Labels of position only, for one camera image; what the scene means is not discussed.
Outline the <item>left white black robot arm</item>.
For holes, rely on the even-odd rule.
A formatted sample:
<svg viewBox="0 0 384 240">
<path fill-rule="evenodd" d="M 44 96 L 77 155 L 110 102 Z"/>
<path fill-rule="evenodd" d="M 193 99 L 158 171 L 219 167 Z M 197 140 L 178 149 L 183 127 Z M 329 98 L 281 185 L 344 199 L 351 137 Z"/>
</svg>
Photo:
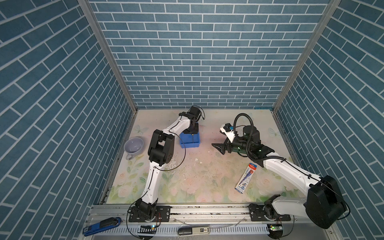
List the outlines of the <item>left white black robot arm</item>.
<svg viewBox="0 0 384 240">
<path fill-rule="evenodd" d="M 179 135 L 189 128 L 190 120 L 179 120 L 181 109 L 139 110 L 135 126 L 147 127 L 143 135 L 149 142 L 147 182 L 138 195 L 139 207 L 155 205 L 200 204 L 228 202 L 228 187 L 234 184 L 230 176 L 233 164 L 222 156 L 212 143 L 226 137 L 220 127 L 233 122 L 238 111 L 209 109 L 200 118 L 201 143 L 198 148 L 183 149 Z"/>
</svg>

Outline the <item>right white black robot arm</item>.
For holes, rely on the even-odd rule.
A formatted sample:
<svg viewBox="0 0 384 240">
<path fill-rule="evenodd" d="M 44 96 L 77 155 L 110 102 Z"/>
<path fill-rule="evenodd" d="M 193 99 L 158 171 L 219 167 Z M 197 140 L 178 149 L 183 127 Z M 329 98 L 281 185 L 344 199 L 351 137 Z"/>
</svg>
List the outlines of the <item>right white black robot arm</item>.
<svg viewBox="0 0 384 240">
<path fill-rule="evenodd" d="M 238 136 L 235 128 L 227 123 L 221 126 L 221 134 L 227 138 L 222 144 L 213 144 L 221 154 L 237 153 L 252 161 L 251 169 L 238 183 L 236 190 L 243 191 L 245 183 L 257 167 L 272 171 L 296 187 L 302 198 L 273 195 L 264 202 L 262 213 L 270 221 L 282 216 L 298 216 L 310 219 L 322 229 L 329 228 L 334 222 L 349 216 L 351 210 L 344 200 L 337 181 L 331 176 L 321 177 L 290 163 L 261 143 L 256 127 L 243 128 L 243 135 Z"/>
</svg>

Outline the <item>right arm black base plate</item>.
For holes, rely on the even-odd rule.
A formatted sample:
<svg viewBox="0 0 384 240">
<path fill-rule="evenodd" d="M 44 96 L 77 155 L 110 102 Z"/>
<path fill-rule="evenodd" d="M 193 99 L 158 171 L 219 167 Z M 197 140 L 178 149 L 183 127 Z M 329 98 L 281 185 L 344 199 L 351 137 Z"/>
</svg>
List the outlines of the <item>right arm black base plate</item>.
<svg viewBox="0 0 384 240">
<path fill-rule="evenodd" d="M 264 206 L 258 204 L 248 205 L 249 214 L 252 222 L 263 222 L 263 221 L 291 221 L 290 215 L 279 215 L 271 206 Z"/>
</svg>

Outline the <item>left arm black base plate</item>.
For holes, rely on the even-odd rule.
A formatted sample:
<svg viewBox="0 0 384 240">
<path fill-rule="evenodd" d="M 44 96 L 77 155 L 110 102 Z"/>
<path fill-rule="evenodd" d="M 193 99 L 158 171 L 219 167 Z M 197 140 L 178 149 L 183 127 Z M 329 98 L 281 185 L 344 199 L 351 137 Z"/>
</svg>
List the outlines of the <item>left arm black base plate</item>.
<svg viewBox="0 0 384 240">
<path fill-rule="evenodd" d="M 155 206 L 150 207 L 149 210 L 140 209 L 137 206 L 133 206 L 130 209 L 128 215 L 128 222 L 141 223 L 141 222 L 155 222 L 158 218 L 158 222 L 169 222 L 171 214 L 170 206 Z"/>
</svg>

